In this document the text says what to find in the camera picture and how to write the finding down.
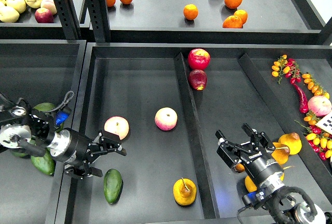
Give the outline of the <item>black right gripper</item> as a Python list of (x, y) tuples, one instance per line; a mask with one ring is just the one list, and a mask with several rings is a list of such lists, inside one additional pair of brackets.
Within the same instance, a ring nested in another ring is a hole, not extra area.
[(240, 145), (230, 142), (221, 130), (217, 130), (217, 154), (231, 169), (239, 163), (243, 164), (248, 176), (258, 188), (284, 186), (281, 180), (283, 169), (270, 154), (276, 149), (273, 142), (265, 132), (258, 132), (247, 123), (243, 123), (241, 128), (250, 137), (251, 143)]

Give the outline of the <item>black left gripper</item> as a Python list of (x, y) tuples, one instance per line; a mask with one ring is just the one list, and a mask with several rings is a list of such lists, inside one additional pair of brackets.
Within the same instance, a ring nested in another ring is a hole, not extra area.
[(69, 128), (56, 133), (48, 145), (51, 156), (64, 164), (64, 174), (74, 179), (102, 177), (103, 172), (92, 166), (100, 156), (115, 152), (126, 156), (119, 135), (99, 130), (94, 140)]

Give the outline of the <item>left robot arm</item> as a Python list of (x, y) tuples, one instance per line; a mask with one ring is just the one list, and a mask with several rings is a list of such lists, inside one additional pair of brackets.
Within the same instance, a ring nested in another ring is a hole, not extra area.
[(102, 171), (92, 166), (95, 160), (111, 152), (122, 156), (127, 152), (116, 134), (100, 130), (95, 139), (90, 139), (71, 128), (61, 128), (71, 114), (68, 104), (73, 97), (74, 92), (68, 91), (58, 106), (37, 110), (23, 98), (13, 102), (2, 94), (2, 150), (18, 149), (34, 157), (43, 157), (50, 151), (55, 161), (64, 164), (64, 173), (70, 177), (102, 177)]

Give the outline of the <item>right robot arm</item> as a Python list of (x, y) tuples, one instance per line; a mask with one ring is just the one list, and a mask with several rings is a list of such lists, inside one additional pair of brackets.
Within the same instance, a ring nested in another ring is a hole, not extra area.
[(256, 186), (242, 197), (244, 206), (237, 213), (262, 208), (275, 223), (331, 223), (331, 213), (322, 211), (304, 190), (283, 183), (284, 169), (272, 156), (277, 148), (265, 132), (257, 132), (247, 123), (242, 129), (250, 140), (241, 144), (228, 141), (221, 130), (215, 133), (217, 154), (230, 169), (243, 165)]

